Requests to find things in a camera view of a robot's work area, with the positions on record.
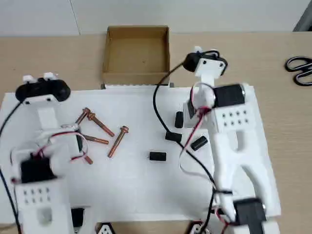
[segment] wire bundle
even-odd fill
[[[219,57],[220,54],[218,51],[215,51],[215,50],[210,50],[210,51],[205,51],[203,53],[201,53],[201,55],[203,54],[214,54],[216,57]],[[178,68],[180,68],[181,66],[183,65],[183,62],[179,63],[176,67],[174,67],[171,71],[169,71],[161,80],[160,82],[157,84],[156,88],[155,88],[155,91],[154,91],[154,94],[153,94],[153,107],[154,107],[154,111],[155,111],[155,114],[158,118],[158,120],[160,121],[161,125],[164,127],[164,129],[167,131],[167,132],[170,132],[171,131],[169,130],[169,128],[167,127],[167,125],[165,124],[165,122],[163,121],[163,119],[161,118],[159,112],[158,112],[158,109],[157,109],[157,106],[156,106],[156,94],[159,90],[159,87],[160,85],[164,82],[164,80],[169,76],[171,75],[173,72],[175,72]],[[198,83],[195,83],[195,85],[191,88],[191,91],[190,91],[190,102],[191,104],[193,105],[193,95],[194,95],[194,87],[197,86],[198,84],[201,84],[201,85],[206,85],[208,87],[210,87],[212,89],[212,87],[206,83],[202,83],[202,82],[198,82]],[[212,196],[211,196],[211,199],[210,199],[210,202],[209,202],[209,207],[208,207],[208,213],[207,213],[207,217],[206,217],[206,220],[205,222],[203,223],[203,225],[201,226],[201,229],[199,231],[200,234],[203,234],[205,233],[205,230],[208,226],[208,223],[209,223],[209,220],[210,220],[210,216],[211,216],[211,213],[212,213],[212,206],[213,206],[213,201],[214,201],[214,195],[216,193],[221,193],[221,194],[232,194],[232,191],[220,191],[217,189],[216,187],[216,184],[215,184],[215,180],[214,178],[212,177],[211,173],[208,171],[208,169],[205,167],[205,165],[197,158],[195,157],[190,151],[188,151],[186,149],[186,147],[188,146],[192,136],[194,135],[196,129],[201,125],[201,122],[204,118],[204,116],[206,114],[208,114],[210,111],[211,111],[211,107],[208,107],[208,106],[201,106],[201,107],[198,107],[198,108],[195,108],[196,110],[196,113],[198,114],[198,122],[197,124],[195,125],[195,127],[193,128],[190,136],[188,137],[187,141],[186,141],[186,144],[183,146],[181,144],[181,142],[179,141],[176,141],[176,143],[182,148],[182,151],[180,153],[180,156],[179,156],[179,161],[180,161],[180,158],[181,158],[181,155],[184,151],[186,151],[186,153],[192,158],[194,159],[200,166],[201,168],[205,171],[205,173],[207,174],[208,178],[209,178],[209,181],[212,183],[212,186],[213,186],[213,192],[212,192]],[[183,172],[187,172],[185,171],[182,167],[181,167],[181,164],[179,162],[179,167],[182,169]],[[223,228],[223,231],[222,231],[222,234],[224,234],[225,230],[227,229],[229,223],[227,223],[224,228]]]
[[[61,133],[55,133],[51,136],[49,136],[48,138],[48,142],[47,144],[45,144],[44,146],[42,146],[39,150],[37,150],[37,152],[35,153],[35,156],[40,156],[40,157],[44,157],[44,153],[43,151],[51,145],[51,139],[54,138],[54,137],[58,137],[58,136],[65,136],[65,135],[76,135],[76,136],[79,136],[84,142],[85,142],[85,150],[82,151],[82,155],[78,155],[78,156],[73,156],[71,157],[71,161],[74,161],[78,158],[82,158],[82,157],[86,157],[87,156],[87,153],[88,153],[88,142],[86,140],[86,138],[81,134],[81,133],[77,133],[77,132],[61,132]]]
[[[3,132],[3,130],[4,130],[4,127],[6,126],[6,124],[7,124],[8,121],[9,121],[9,119],[11,118],[11,116],[12,116],[12,115],[14,114],[14,112],[20,107],[21,104],[22,104],[21,102],[18,103],[18,104],[14,107],[14,109],[10,112],[10,114],[5,118],[3,124],[2,124],[2,126],[1,126],[1,128],[0,128],[0,138],[1,138],[2,132]],[[16,226],[17,226],[17,229],[18,229],[18,233],[19,233],[19,234],[22,234],[22,233],[21,233],[20,222],[19,222],[19,215],[18,215],[17,210],[15,209],[14,202],[13,202],[12,196],[11,196],[11,194],[10,194],[10,190],[9,190],[9,188],[8,188],[8,185],[7,185],[6,181],[5,181],[5,178],[4,178],[4,175],[3,175],[3,173],[2,173],[1,168],[0,168],[0,177],[1,177],[1,180],[2,180],[2,182],[3,182],[3,184],[4,184],[6,194],[8,195],[8,198],[9,198],[9,200],[10,200],[10,205],[11,205],[11,208],[12,208],[12,211],[13,211],[13,215],[14,215],[15,223],[16,223]]]

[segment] bolt head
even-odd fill
[[[93,120],[93,118],[96,116],[96,114],[94,113],[88,113],[87,117],[88,117],[88,120]]]
[[[123,131],[124,133],[128,133],[129,132],[129,128],[127,126],[122,126],[120,128],[121,131]]]
[[[90,109],[89,108],[87,108],[87,107],[85,107],[84,109],[83,109],[83,112],[85,112],[85,113],[91,113],[91,111],[90,111]]]

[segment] black cable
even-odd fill
[[[156,88],[155,88],[155,91],[154,91],[154,95],[153,95],[153,107],[154,107],[154,111],[160,121],[160,123],[162,124],[162,126],[164,127],[164,129],[167,131],[167,132],[171,132],[169,130],[169,128],[167,127],[167,125],[165,124],[165,122],[163,121],[163,119],[161,118],[159,112],[158,112],[158,109],[157,109],[157,106],[156,106],[156,94],[157,94],[157,91],[160,87],[160,85],[162,84],[162,82],[170,75],[172,74],[174,71],[176,71],[179,67],[181,67],[183,65],[183,63],[179,63],[176,67],[174,67],[171,71],[169,71],[161,80],[160,82],[157,84]],[[184,148],[184,146],[181,144],[181,142],[178,142],[176,141],[176,143],[181,147],[181,148]],[[191,156],[192,159],[194,159],[203,169],[204,171],[206,172],[206,174],[208,175],[209,177],[209,180],[211,181],[211,183],[213,184],[214,187],[215,186],[215,180],[213,178],[213,176],[211,175],[211,173],[208,171],[208,169],[205,167],[205,165],[197,158],[195,157],[191,152],[189,152],[188,150],[186,150],[186,153]],[[212,210],[212,205],[213,205],[213,200],[214,200],[214,193],[212,193],[212,196],[211,196],[211,200],[210,200],[210,203],[209,203],[209,208],[208,208],[208,214],[207,214],[207,218],[205,220],[205,223],[204,225],[202,226],[201,230],[200,230],[200,234],[207,228],[208,226],[208,223],[209,223],[209,219],[210,219],[210,215],[211,215],[211,210]]]
[[[154,95],[153,95],[153,107],[154,107],[154,111],[160,121],[160,123],[162,124],[162,126],[164,127],[164,129],[167,131],[167,132],[171,132],[169,130],[169,128],[167,127],[167,125],[165,124],[165,122],[163,121],[163,119],[161,118],[159,112],[158,112],[158,109],[157,109],[157,106],[156,106],[156,94],[157,94],[157,91],[160,87],[160,85],[163,83],[163,81],[170,75],[172,74],[174,71],[176,71],[179,67],[181,67],[183,65],[183,62],[179,63],[177,66],[175,66],[171,71],[169,71],[161,80],[160,82],[157,84],[156,88],[155,88],[155,91],[154,91]],[[178,142],[176,141],[176,143],[181,147],[183,148],[184,146],[181,144],[181,142]],[[204,164],[197,158],[195,157],[190,151],[186,150],[186,153],[191,156],[192,159],[194,159],[203,169],[204,171],[206,172],[206,174],[208,175],[209,177],[209,180],[211,181],[211,183],[215,186],[215,181],[214,181],[214,178],[213,176],[211,175],[211,173],[208,171],[208,169],[204,166]]]
[[[157,109],[157,106],[156,106],[156,94],[157,94],[157,91],[160,87],[160,85],[164,82],[164,80],[170,76],[170,74],[172,74],[173,72],[175,72],[180,66],[183,65],[183,62],[179,63],[177,66],[175,66],[171,71],[169,71],[161,80],[160,82],[157,84],[156,88],[155,88],[155,91],[154,91],[154,95],[153,95],[153,107],[154,107],[154,111],[155,111],[155,114],[157,115],[160,123],[162,124],[162,126],[165,128],[165,130],[167,132],[171,132],[169,130],[169,128],[167,127],[167,125],[165,124],[165,122],[162,120],[162,118],[160,117],[160,114],[158,112],[158,109]]]
[[[206,218],[204,224],[201,226],[199,234],[205,233],[205,230],[206,230],[206,228],[208,226],[208,223],[209,223],[209,220],[210,220],[210,215],[212,213],[211,210],[213,208],[214,195],[215,195],[215,193],[214,193],[214,190],[213,190],[213,193],[212,193],[211,198],[210,198],[209,207],[208,207],[207,218]]]
[[[4,120],[2,126],[1,126],[1,129],[0,129],[0,138],[1,138],[1,135],[2,135],[2,132],[4,130],[4,127],[6,126],[7,122],[9,121],[9,119],[11,118],[11,116],[14,114],[14,112],[19,108],[19,106],[22,104],[22,102],[20,102],[19,104],[17,104],[15,106],[15,108],[11,111],[11,113],[6,117],[6,119]],[[6,194],[8,195],[9,197],[9,200],[10,200],[10,204],[11,204],[11,208],[12,208],[12,211],[13,211],[13,215],[14,215],[14,218],[15,218],[15,223],[16,223],[16,226],[17,226],[17,229],[18,229],[18,232],[19,234],[22,234],[21,232],[21,228],[20,228],[20,222],[19,222],[19,215],[15,209],[15,206],[14,206],[14,202],[13,202],[13,199],[12,199],[12,196],[10,194],[10,191],[9,191],[9,188],[8,188],[8,185],[5,181],[5,178],[3,176],[3,173],[2,173],[2,170],[0,168],[0,177],[1,177],[1,180],[3,181],[3,185],[5,187],[5,190],[6,190]]]
[[[202,52],[201,55],[204,55],[204,54],[212,54],[214,53],[216,55],[216,57],[220,57],[220,53],[217,51],[217,50],[209,50],[209,51],[205,51],[205,52]],[[153,94],[153,107],[154,107],[154,111],[155,111],[155,114],[156,116],[158,117],[161,125],[164,127],[164,129],[171,133],[171,131],[169,130],[169,128],[167,127],[167,125],[165,124],[165,122],[163,121],[163,119],[161,118],[159,112],[158,112],[158,109],[157,109],[157,106],[156,106],[156,94],[157,94],[157,91],[160,87],[160,85],[163,83],[163,81],[170,75],[172,74],[173,72],[175,72],[178,68],[180,68],[181,66],[183,65],[183,62],[179,63],[176,67],[174,67],[172,70],[170,70],[161,80],[160,82],[157,84],[156,88],[155,88],[155,91],[154,91],[154,94]],[[176,143],[183,149],[184,146],[181,144],[181,142],[179,141],[176,141]],[[201,227],[200,229],[200,234],[204,233],[204,231],[206,230],[207,226],[208,226],[208,223],[209,223],[209,220],[210,220],[210,216],[211,216],[211,213],[212,213],[212,206],[213,206],[213,201],[214,201],[214,195],[215,193],[221,193],[221,194],[233,194],[232,191],[224,191],[224,190],[218,190],[217,187],[216,187],[216,184],[215,184],[215,180],[213,178],[213,176],[211,175],[211,173],[208,171],[208,169],[205,167],[205,165],[197,158],[195,157],[190,151],[186,150],[186,153],[192,158],[194,159],[201,167],[202,169],[204,169],[204,171],[206,172],[206,174],[208,175],[209,177],[209,180],[211,181],[211,183],[213,184],[213,191],[212,191],[212,195],[211,195],[211,199],[210,199],[210,203],[209,203],[209,208],[208,208],[208,213],[207,213],[207,218],[203,224],[203,226]]]

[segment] black electronic component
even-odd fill
[[[182,111],[178,111],[175,114],[175,127],[183,128],[183,112]]]
[[[203,53],[200,53],[200,52],[189,53],[183,62],[183,67],[190,72],[194,72],[196,70],[196,67],[200,59],[209,59],[209,60],[216,60],[216,61],[223,62],[224,67],[223,67],[221,75],[224,74],[225,70],[228,67],[228,62],[224,58],[220,57],[220,54],[218,51],[214,51],[214,50],[206,51]]]
[[[150,161],[163,161],[167,159],[167,153],[164,152],[150,152]]]
[[[32,183],[56,178],[50,168],[50,158],[30,158],[20,164],[21,182]]]
[[[189,115],[190,115],[190,119],[193,118],[193,116],[195,115],[196,111],[195,108],[191,102],[191,100],[189,99],[187,102],[187,109],[189,111]]]
[[[166,132],[165,139],[166,140],[172,140],[172,141],[175,141],[175,142],[181,142],[182,134],[180,134],[180,133],[173,133],[173,132]]]
[[[65,101],[70,96],[70,88],[61,79],[45,80],[39,78],[36,83],[27,83],[17,88],[15,97],[20,102],[26,98],[51,94],[58,101]]]
[[[72,208],[71,212],[74,228],[82,227],[84,208]]]
[[[80,128],[76,130],[76,133],[80,133],[81,134],[81,130]],[[83,143],[82,143],[82,138],[80,136],[76,136],[76,139],[77,139],[77,144],[78,144],[78,149],[79,149],[79,152],[82,151],[82,147],[83,147]]]
[[[200,138],[198,138],[196,141],[194,141],[191,144],[191,148],[192,150],[196,151],[198,150],[200,147],[204,146],[205,144],[207,144],[208,140],[205,136],[201,136]]]
[[[247,198],[234,202],[235,224],[248,225],[250,234],[264,234],[262,222],[266,221],[262,201],[259,198]]]
[[[240,84],[215,87],[214,95],[214,108],[245,103],[245,91]]]

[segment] hole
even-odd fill
[[[52,209],[51,208],[39,208],[37,209],[37,220],[40,225],[47,227],[52,223]]]

